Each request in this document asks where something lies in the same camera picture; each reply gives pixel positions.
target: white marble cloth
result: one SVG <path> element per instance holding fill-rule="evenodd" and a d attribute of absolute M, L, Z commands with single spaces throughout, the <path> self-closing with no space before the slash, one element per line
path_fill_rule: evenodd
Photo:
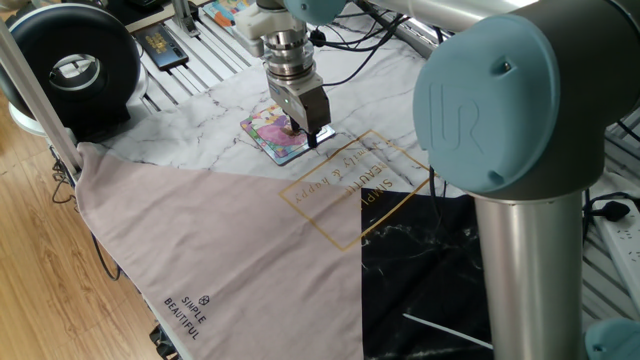
<path fill-rule="evenodd" d="M 361 38 L 371 28 L 372 20 L 355 17 L 343 24 L 333 27 L 351 41 Z M 328 28 L 321 29 L 329 40 L 339 41 Z M 377 41 L 368 40 L 360 47 Z M 316 48 L 317 71 L 325 83 L 343 80 L 367 54 Z M 261 66 L 237 74 L 175 110 L 140 121 L 100 147 L 132 162 L 295 180 L 373 129 L 427 165 L 428 156 L 418 145 L 412 113 L 413 89 L 424 63 L 403 41 L 395 38 L 389 41 L 358 76 L 344 85 L 326 89 L 331 126 L 337 135 L 285 167 L 275 165 L 240 127 L 240 121 L 274 104 Z M 437 180 L 436 185 L 439 189 L 442 184 Z M 453 187 L 447 193 L 462 194 Z"/>

